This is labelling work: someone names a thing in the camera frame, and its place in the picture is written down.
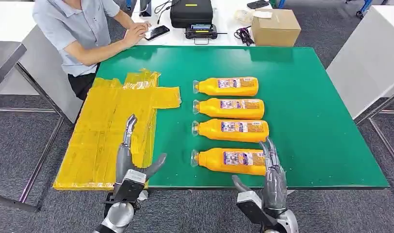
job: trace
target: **green mat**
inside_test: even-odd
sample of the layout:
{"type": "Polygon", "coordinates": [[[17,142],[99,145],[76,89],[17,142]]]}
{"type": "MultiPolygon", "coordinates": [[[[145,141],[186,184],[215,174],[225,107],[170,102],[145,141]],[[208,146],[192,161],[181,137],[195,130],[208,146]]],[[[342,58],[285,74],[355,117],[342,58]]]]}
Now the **green mat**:
{"type": "MultiPolygon", "coordinates": [[[[182,104],[158,110],[154,143],[156,159],[168,154],[165,166],[149,181],[157,188],[232,187],[231,173],[190,166],[192,149],[258,149],[256,143],[209,140],[191,135],[192,81],[208,77],[254,76],[264,100],[264,120],[277,145],[292,189],[385,188],[373,155],[311,48],[137,46],[101,63],[98,77],[119,78],[141,68],[161,72],[160,86],[180,86],[182,104]]],[[[247,186],[261,187],[264,177],[240,175],[247,186]]]]}

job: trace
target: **gray carpet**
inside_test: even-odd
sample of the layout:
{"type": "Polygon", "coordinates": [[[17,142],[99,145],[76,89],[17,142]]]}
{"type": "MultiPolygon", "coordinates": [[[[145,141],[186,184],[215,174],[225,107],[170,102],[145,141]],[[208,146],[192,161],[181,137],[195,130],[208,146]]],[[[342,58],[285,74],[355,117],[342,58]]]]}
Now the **gray carpet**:
{"type": "MultiPolygon", "coordinates": [[[[362,0],[349,4],[287,0],[285,8],[294,10],[302,27],[296,46],[313,47],[327,67],[359,23],[354,14],[361,5],[362,0]]],[[[122,37],[124,30],[114,20],[109,26],[114,41],[122,37]]],[[[0,96],[0,106],[46,107],[39,97],[21,96],[0,96]]],[[[1,195],[19,197],[56,120],[55,114],[0,113],[1,195]]],[[[376,121],[394,146],[394,116],[378,116],[376,121]]],[[[83,233],[101,222],[105,192],[51,188],[72,130],[62,126],[31,191],[28,203],[40,206],[41,212],[30,214],[0,205],[0,233],[83,233]]],[[[300,232],[394,233],[394,162],[368,122],[360,131],[391,188],[295,191],[288,197],[288,206],[297,216],[300,232]]],[[[154,191],[142,202],[127,232],[259,232],[234,205],[236,195],[235,191],[154,191]]]]}

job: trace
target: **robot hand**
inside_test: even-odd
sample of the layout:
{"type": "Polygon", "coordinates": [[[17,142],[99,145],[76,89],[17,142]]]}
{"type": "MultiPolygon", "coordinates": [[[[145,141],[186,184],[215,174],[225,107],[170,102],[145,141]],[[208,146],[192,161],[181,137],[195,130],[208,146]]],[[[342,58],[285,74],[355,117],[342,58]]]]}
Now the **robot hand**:
{"type": "Polygon", "coordinates": [[[131,203],[116,202],[93,233],[123,233],[133,217],[134,208],[131,203]]]}
{"type": "MultiPolygon", "coordinates": [[[[150,179],[151,176],[153,176],[161,168],[167,156],[167,154],[162,153],[157,161],[155,161],[149,167],[146,168],[139,168],[133,164],[130,146],[131,146],[131,135],[133,133],[134,125],[136,124],[136,122],[137,122],[137,118],[135,117],[134,114],[128,118],[126,123],[126,130],[123,136],[123,142],[118,147],[117,164],[115,168],[116,179],[114,184],[114,196],[115,196],[114,199],[116,201],[121,201],[127,198],[127,192],[128,192],[128,190],[126,190],[127,187],[121,192],[119,191],[124,181],[138,179],[137,181],[139,183],[144,184],[150,179]]],[[[140,194],[140,192],[138,192],[139,191],[138,189],[133,190],[133,188],[135,188],[133,185],[135,187],[138,186],[136,184],[131,184],[130,192],[132,195],[130,201],[134,201],[135,199],[137,199],[138,195],[140,194]]]]}
{"type": "Polygon", "coordinates": [[[298,233],[297,219],[286,208],[287,183],[276,147],[270,138],[260,142],[266,165],[263,199],[233,175],[234,186],[239,191],[237,206],[252,223],[261,224],[264,233],[298,233]]]}
{"type": "Polygon", "coordinates": [[[138,168],[132,162],[130,150],[131,135],[137,122],[131,115],[126,123],[123,142],[117,151],[116,181],[114,191],[109,193],[105,202],[105,219],[96,228],[95,233],[122,233],[131,222],[135,211],[140,209],[137,198],[143,191],[145,183],[164,164],[167,154],[160,155],[149,167],[138,168]]]}
{"type": "Polygon", "coordinates": [[[273,209],[272,215],[286,210],[287,182],[286,173],[280,165],[276,147],[267,137],[266,143],[260,142],[265,156],[265,182],[263,189],[263,208],[273,209]]]}

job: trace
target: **black cable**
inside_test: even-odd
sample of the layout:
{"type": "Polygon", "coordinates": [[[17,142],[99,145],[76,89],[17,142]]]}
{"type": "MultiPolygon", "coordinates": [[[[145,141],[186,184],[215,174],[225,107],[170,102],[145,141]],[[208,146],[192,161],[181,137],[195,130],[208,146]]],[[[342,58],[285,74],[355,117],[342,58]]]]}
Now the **black cable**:
{"type": "Polygon", "coordinates": [[[243,44],[246,44],[247,46],[254,44],[254,41],[251,39],[250,32],[248,31],[249,27],[251,27],[251,26],[248,26],[245,28],[239,28],[234,33],[234,37],[236,37],[237,39],[240,39],[241,42],[243,44]]]}
{"type": "Polygon", "coordinates": [[[181,1],[181,0],[177,0],[177,2],[175,2],[175,3],[173,4],[173,0],[168,0],[168,1],[166,1],[166,2],[164,2],[164,3],[162,3],[162,4],[160,4],[160,5],[158,5],[156,8],[154,8],[154,13],[155,13],[155,14],[158,14],[158,13],[161,12],[161,13],[160,13],[160,16],[159,16],[159,19],[157,20],[157,24],[160,23],[160,18],[161,18],[161,15],[164,13],[164,11],[169,10],[171,7],[177,5],[180,1],[181,1]]]}

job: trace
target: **black equipment case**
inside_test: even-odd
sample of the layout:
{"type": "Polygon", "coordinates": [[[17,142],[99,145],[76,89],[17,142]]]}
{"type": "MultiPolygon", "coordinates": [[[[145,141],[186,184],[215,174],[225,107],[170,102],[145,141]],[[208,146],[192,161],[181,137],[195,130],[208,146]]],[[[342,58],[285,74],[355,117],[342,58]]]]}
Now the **black equipment case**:
{"type": "Polygon", "coordinates": [[[170,10],[173,28],[187,28],[191,24],[212,24],[211,0],[173,0],[173,2],[170,10]]]}

